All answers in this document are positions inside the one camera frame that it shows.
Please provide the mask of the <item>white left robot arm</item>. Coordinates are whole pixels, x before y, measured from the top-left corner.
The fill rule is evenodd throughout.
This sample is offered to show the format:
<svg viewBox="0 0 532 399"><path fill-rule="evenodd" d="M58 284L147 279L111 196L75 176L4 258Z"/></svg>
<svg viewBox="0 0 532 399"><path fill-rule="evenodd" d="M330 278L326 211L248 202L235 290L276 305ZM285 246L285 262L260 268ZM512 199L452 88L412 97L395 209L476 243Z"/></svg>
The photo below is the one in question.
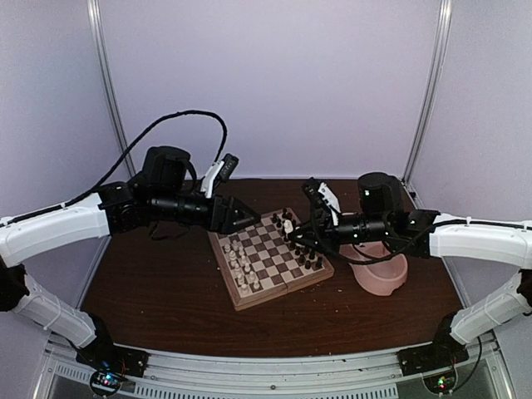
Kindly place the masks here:
<svg viewBox="0 0 532 399"><path fill-rule="evenodd" d="M199 226L209 232L232 234L259 221L259 214L215 188L229 179L239 160L227 154L208 169L200 188L185 187L195 176L190 154L170 146L148 149L134 177L89 191L73 204L58 204L29 215L1 220L1 309L31 319L64 337L83 357L102 369L120 360L105 323L51 293L49 283L68 275L63 260L85 242L95 243L158 222ZM38 261L51 266L40 284L32 276Z"/></svg>

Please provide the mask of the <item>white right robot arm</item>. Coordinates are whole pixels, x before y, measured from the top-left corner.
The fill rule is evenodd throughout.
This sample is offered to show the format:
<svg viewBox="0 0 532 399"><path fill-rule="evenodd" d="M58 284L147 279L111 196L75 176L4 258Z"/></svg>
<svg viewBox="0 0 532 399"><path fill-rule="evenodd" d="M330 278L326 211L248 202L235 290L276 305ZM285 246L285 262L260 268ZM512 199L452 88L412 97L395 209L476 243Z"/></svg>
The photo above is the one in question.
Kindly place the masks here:
<svg viewBox="0 0 532 399"><path fill-rule="evenodd" d="M513 318L531 313L531 223L456 216L433 209L408 210L401 181L383 172L357 180L359 210L341 211L337 196L323 180L303 182L309 220L288 239L354 266L389 263L403 255L452 259L465 265L501 266L513 273L476 303L445 316L426 360L445 366L475 339Z"/></svg>

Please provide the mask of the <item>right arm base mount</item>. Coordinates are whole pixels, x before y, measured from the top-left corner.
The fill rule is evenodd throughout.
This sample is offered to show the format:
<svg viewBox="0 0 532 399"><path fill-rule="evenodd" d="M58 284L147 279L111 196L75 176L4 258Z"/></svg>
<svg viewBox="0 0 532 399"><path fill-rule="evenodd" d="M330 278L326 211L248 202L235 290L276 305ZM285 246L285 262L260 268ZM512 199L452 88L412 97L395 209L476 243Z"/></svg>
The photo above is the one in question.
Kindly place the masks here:
<svg viewBox="0 0 532 399"><path fill-rule="evenodd" d="M397 352L397 359L404 377L418 373L450 368L467 361L469 353L464 347L451 348L444 344L429 343L409 347Z"/></svg>

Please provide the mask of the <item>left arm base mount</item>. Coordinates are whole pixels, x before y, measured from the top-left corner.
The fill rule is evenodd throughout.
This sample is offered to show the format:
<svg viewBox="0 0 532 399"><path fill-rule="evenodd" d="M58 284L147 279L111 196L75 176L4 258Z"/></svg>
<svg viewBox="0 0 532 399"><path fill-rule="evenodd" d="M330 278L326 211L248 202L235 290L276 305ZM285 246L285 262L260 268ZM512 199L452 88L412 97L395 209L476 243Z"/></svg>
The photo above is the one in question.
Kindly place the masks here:
<svg viewBox="0 0 532 399"><path fill-rule="evenodd" d="M119 377L143 377L149 357L148 352L127 347L113 347L97 354L85 348L76 350L77 362Z"/></svg>

